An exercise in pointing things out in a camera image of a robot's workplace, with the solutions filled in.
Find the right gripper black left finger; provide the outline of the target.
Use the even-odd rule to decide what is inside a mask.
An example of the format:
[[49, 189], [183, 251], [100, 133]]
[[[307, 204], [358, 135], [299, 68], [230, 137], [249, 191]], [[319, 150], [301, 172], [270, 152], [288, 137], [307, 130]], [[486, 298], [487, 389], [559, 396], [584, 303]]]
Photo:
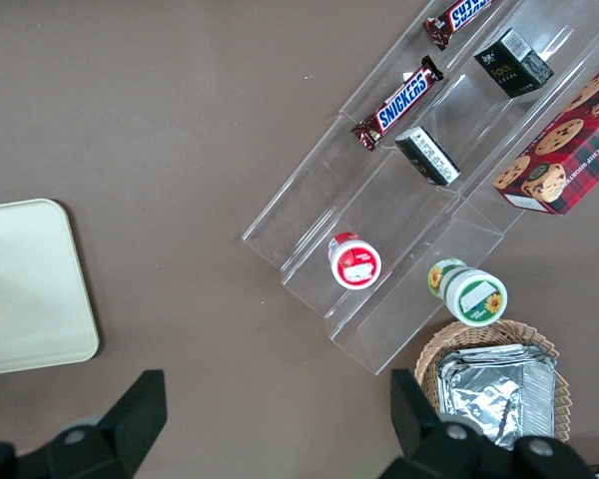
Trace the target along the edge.
[[146, 370], [94, 425], [78, 424], [45, 448], [52, 478], [132, 478], [168, 418], [165, 375]]

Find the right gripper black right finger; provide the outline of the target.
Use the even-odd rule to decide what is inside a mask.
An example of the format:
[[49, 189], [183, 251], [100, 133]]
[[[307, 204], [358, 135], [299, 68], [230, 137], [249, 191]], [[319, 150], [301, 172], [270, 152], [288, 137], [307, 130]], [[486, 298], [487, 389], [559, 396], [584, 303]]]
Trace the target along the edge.
[[511, 452], [466, 425], [442, 421], [408, 369], [391, 371], [390, 414], [402, 455], [380, 479], [517, 476]]

